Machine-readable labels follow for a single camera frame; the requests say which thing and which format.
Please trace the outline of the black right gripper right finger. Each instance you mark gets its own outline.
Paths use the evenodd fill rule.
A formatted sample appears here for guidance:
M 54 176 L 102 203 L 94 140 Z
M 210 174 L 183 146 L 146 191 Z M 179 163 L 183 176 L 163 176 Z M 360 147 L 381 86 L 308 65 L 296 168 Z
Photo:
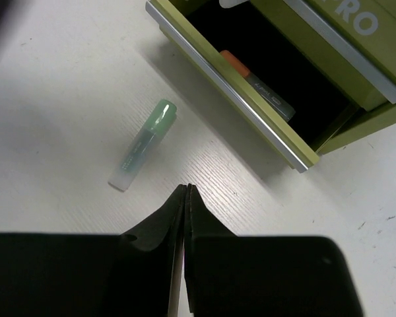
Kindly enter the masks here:
M 184 277 L 194 316 L 362 316 L 347 261 L 325 236 L 238 236 L 198 189 L 185 199 Z

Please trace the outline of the green cap highlighter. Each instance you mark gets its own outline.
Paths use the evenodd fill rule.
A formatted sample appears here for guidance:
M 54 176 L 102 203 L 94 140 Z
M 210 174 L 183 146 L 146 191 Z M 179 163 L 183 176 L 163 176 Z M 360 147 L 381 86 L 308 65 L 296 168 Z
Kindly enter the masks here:
M 158 102 L 110 176 L 110 186 L 121 192 L 130 187 L 175 122 L 176 112 L 177 107 L 172 102 L 165 99 Z

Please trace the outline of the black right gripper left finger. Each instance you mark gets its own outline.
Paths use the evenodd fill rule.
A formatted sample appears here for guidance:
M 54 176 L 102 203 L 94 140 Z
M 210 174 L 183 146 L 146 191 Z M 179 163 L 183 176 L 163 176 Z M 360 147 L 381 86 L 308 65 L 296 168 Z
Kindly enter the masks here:
M 176 316 L 186 193 L 122 234 L 0 232 L 0 316 Z

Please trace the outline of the orange cap highlighter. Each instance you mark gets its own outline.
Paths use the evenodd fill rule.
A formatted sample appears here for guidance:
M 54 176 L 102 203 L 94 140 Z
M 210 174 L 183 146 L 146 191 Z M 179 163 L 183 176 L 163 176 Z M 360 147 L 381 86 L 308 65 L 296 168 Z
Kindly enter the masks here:
M 239 59 L 228 50 L 222 50 L 221 56 L 257 91 L 260 96 L 282 117 L 289 122 L 295 115 L 295 109 L 261 79 L 254 75 Z

